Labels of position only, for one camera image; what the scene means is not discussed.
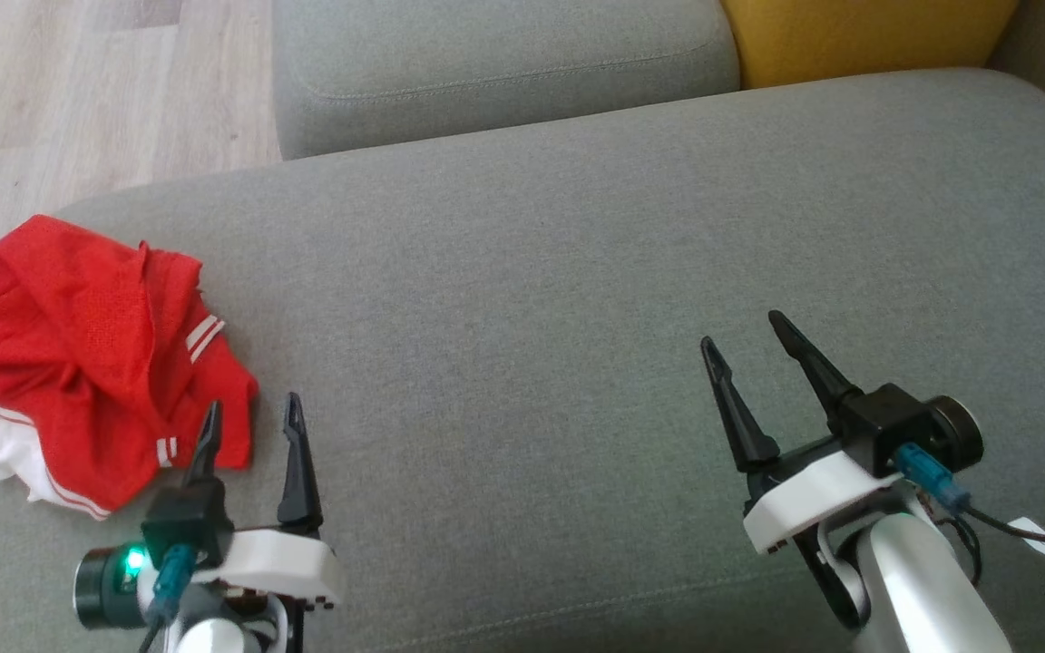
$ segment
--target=yellow cushion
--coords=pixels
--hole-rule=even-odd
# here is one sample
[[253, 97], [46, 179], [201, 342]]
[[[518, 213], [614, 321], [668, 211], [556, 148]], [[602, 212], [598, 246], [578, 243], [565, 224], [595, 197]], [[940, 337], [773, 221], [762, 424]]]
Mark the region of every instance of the yellow cushion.
[[1017, 0], [722, 0], [745, 88], [983, 66]]

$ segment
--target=red and white clothing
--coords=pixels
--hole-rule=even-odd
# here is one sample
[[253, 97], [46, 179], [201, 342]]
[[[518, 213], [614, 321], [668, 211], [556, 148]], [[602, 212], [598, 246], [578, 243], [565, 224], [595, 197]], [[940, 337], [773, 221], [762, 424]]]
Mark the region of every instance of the red and white clothing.
[[216, 466], [248, 466], [257, 381], [201, 301], [200, 267], [41, 215], [0, 240], [0, 479], [102, 519], [190, 463], [214, 400]]

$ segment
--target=gray sofa cushion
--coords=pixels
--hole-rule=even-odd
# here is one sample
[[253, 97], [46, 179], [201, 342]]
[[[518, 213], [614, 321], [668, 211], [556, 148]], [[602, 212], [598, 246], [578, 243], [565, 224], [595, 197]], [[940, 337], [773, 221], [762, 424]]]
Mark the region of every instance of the gray sofa cushion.
[[739, 88], [714, 0], [274, 0], [292, 158]]
[[[984, 71], [773, 88], [167, 183], [61, 214], [200, 257], [261, 381], [229, 513], [269, 523], [303, 393], [349, 604], [308, 650], [841, 650], [799, 555], [752, 553], [699, 352], [784, 447], [823, 416], [783, 308], [863, 388], [978, 414], [976, 504], [1045, 524], [1045, 95]], [[0, 650], [79, 631], [88, 546], [137, 533], [0, 484]], [[1045, 650], [1045, 559], [983, 534]]]

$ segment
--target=sofa seam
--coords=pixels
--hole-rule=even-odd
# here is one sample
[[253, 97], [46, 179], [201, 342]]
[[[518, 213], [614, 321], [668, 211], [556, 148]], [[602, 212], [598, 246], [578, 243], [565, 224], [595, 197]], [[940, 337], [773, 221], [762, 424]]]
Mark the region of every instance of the sofa seam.
[[570, 75], [607, 69], [633, 69], [633, 67], [652, 66], [652, 64], [664, 63], [670, 61], [671, 59], [696, 57], [702, 53], [702, 51], [711, 49], [714, 45], [717, 45], [718, 42], [718, 39], [714, 38], [709, 42], [702, 43], [701, 45], [694, 46], [694, 48], [680, 50], [678, 52], [668, 52], [663, 54], [637, 54], [634, 57], [609, 59], [608, 61], [602, 61], [594, 64], [556, 66], [551, 67], [551, 69], [538, 69], [526, 72], [490, 75], [490, 77], [460, 79], [459, 81], [444, 81], [440, 84], [431, 84], [431, 86], [398, 88], [398, 90], [381, 91], [379, 93], [346, 93], [341, 95], [323, 93], [319, 90], [319, 88], [310, 86], [310, 84], [304, 79], [301, 72], [296, 69], [296, 66], [293, 65], [292, 59], [287, 55], [287, 50], [289, 49], [285, 48], [283, 57], [285, 57], [287, 70], [289, 70], [289, 74], [293, 75], [294, 81], [298, 83], [299, 87], [308, 92], [306, 99], [314, 100], [314, 102], [321, 104], [365, 104], [395, 102], [396, 100], [402, 99], [428, 98], [431, 95], [460, 93], [462, 91], [477, 90], [477, 88], [510, 86], [511, 84], [526, 84], [528, 81], [533, 81], [534, 79], [570, 77]]
[[660, 587], [660, 589], [652, 589], [648, 591], [634, 592], [633, 594], [621, 594], [613, 596], [609, 599], [601, 599], [597, 601], [587, 601], [584, 603], [577, 603], [574, 605], [564, 605], [562, 608], [553, 608], [553, 610], [544, 610], [540, 612], [531, 612], [527, 615], [511, 616], [509, 620], [501, 620], [496, 622], [490, 622], [486, 624], [479, 624], [477, 627], [468, 627], [463, 629], [452, 629], [451, 631], [441, 632], [438, 635], [429, 636], [418, 636], [412, 637], [412, 639], [405, 639], [401, 642], [395, 642], [394, 644], [385, 644], [380, 646], [372, 646], [372, 648], [357, 650], [357, 653], [387, 653], [391, 650], [401, 650], [410, 648], [410, 646], [433, 646], [447, 640], [456, 639], [480, 639], [480, 637], [489, 637], [490, 633], [506, 632], [505, 628], [510, 628], [510, 632], [526, 632], [528, 629], [537, 629], [543, 627], [543, 620], [551, 620], [553, 616], [563, 616], [563, 615], [575, 615], [576, 612], [580, 612], [577, 619], [586, 619], [586, 616], [597, 615], [597, 613], [585, 613], [588, 610], [595, 610], [595, 608], [602, 608], [598, 613], [609, 613], [623, 608], [631, 608], [635, 605], [655, 605], [657, 603], [664, 603], [671, 600], [681, 600], [683, 594], [692, 594], [692, 592], [699, 592], [715, 589], [718, 587], [729, 586], [729, 584], [741, 584], [750, 581], [772, 581], [780, 578], [785, 578], [785, 576], [797, 575], [800, 569], [783, 569], [779, 572], [771, 572], [771, 574], [744, 574], [741, 576], [725, 576], [725, 578], [715, 579], [706, 582], [700, 583], [688, 583], [679, 584], [679, 586], [673, 587]]

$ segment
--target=green light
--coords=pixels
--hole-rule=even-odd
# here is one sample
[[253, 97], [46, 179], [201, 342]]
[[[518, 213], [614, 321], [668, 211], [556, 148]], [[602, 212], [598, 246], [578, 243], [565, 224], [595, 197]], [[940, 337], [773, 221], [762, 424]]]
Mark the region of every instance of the green light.
[[141, 549], [133, 549], [127, 553], [127, 560], [123, 561], [123, 565], [127, 567], [127, 573], [132, 576], [140, 573], [142, 566], [144, 566], [144, 551]]

